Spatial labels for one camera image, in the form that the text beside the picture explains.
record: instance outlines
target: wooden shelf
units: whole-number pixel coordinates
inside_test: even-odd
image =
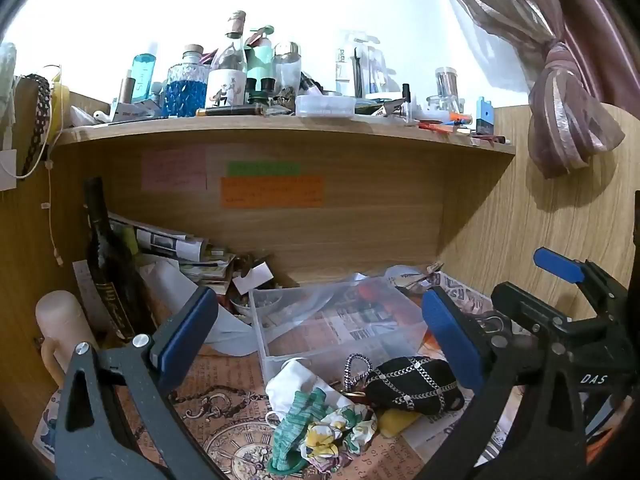
[[[180,119],[160,119],[137,121],[134,123],[100,124],[99,126],[80,126],[65,130],[58,144],[73,144],[87,140],[111,139],[113,137],[136,136],[141,134],[159,134],[184,131],[223,131],[223,130],[295,130],[299,132],[320,133],[338,132],[361,134],[398,139],[424,140],[435,144],[464,146],[492,152],[515,154],[515,146],[491,143],[487,140],[471,139],[464,135],[443,135],[429,130],[420,130],[416,126],[372,124],[347,119],[318,119],[299,117],[190,117]]]

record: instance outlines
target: pink curtain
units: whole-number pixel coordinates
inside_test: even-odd
[[[458,1],[479,27],[509,41],[523,63],[540,69],[536,61],[544,59],[529,94],[529,155],[545,178],[583,168],[622,142],[600,101],[638,116],[640,81],[601,0]]]

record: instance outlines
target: dark green wine bottle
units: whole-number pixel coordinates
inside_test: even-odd
[[[84,181],[84,200],[92,231],[86,261],[116,334],[125,341],[140,333],[151,335],[156,324],[149,310],[145,282],[131,251],[111,229],[100,177]]]

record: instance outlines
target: clear plastic box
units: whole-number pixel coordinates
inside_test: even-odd
[[[297,117],[353,117],[356,98],[340,95],[299,95]]]
[[[293,357],[331,384],[342,379],[350,354],[374,366],[416,355],[427,330],[420,308],[385,278],[252,290],[249,297],[265,384]]]

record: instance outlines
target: blue glass bottle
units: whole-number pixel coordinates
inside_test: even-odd
[[[144,54],[138,54],[133,58],[131,65],[131,77],[136,80],[133,87],[132,103],[144,101],[149,98],[149,90],[151,90],[151,81],[156,66],[156,54],[158,53],[158,44],[153,42],[149,44]]]
[[[182,63],[173,65],[166,76],[162,117],[195,117],[204,108],[209,66],[199,64],[203,48],[196,44],[184,47]]]

